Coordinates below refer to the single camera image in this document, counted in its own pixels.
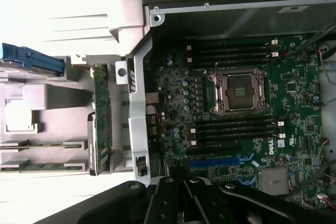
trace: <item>microchip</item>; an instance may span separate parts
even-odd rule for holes
[[[261,172],[262,191],[271,195],[289,193],[287,170],[285,167],[264,168]]]
[[[312,124],[307,125],[307,131],[308,131],[308,132],[315,131],[315,126],[312,125]]]
[[[296,84],[295,84],[295,82],[288,82],[287,83],[287,92],[288,93],[295,93],[296,92]]]
[[[312,160],[311,160],[311,158],[305,158],[304,159],[304,165],[312,165]]]

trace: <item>gray metal surface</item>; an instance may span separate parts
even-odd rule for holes
[[[142,182],[145,185],[150,183],[151,169],[149,163],[148,138],[146,130],[146,100],[143,59],[150,52],[152,46],[152,38],[149,38],[133,57],[136,91],[130,93],[129,127],[135,180]],[[143,156],[146,160],[147,175],[139,176],[137,170],[137,158]]]

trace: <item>connector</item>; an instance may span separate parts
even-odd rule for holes
[[[328,199],[328,196],[326,194],[323,194],[323,193],[318,193],[317,198],[318,199]]]

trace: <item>capacitor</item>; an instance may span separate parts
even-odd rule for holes
[[[289,154],[286,155],[286,159],[287,159],[289,162],[293,162],[293,161],[294,161],[294,157],[293,157],[292,155],[289,155]]]

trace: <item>circuit board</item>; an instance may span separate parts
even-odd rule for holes
[[[318,168],[318,55],[301,36],[187,42],[145,65],[151,176],[175,160],[213,184],[286,195]],[[317,181],[289,198],[323,208]]]
[[[111,100],[107,65],[94,65],[91,72],[95,84],[95,113],[92,115],[93,130],[91,143],[89,143],[89,168],[90,175],[97,176],[105,170],[111,152]]]

